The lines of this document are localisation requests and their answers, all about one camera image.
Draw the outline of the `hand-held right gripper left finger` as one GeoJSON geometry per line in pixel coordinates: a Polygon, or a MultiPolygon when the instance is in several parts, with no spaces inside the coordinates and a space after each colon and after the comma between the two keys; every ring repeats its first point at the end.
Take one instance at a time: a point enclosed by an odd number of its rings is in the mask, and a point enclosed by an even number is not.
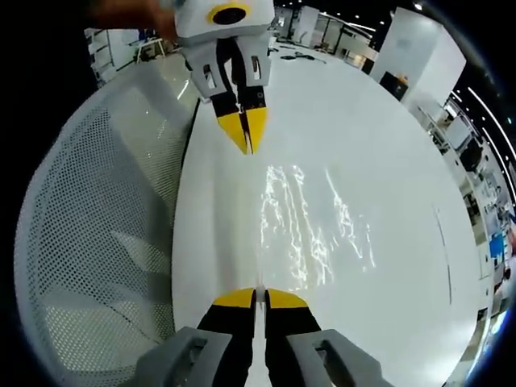
{"type": "Polygon", "coordinates": [[[243,386],[252,364],[256,290],[214,300],[197,327],[183,327],[141,356],[136,386],[243,386]]]}

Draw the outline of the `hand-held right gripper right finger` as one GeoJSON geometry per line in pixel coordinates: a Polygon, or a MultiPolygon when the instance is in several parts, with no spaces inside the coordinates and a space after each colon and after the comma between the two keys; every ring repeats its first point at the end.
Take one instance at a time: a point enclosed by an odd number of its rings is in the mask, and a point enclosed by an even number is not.
{"type": "Polygon", "coordinates": [[[334,329],[323,330],[293,293],[264,291],[265,363],[273,386],[389,386],[381,364],[334,329]]]}

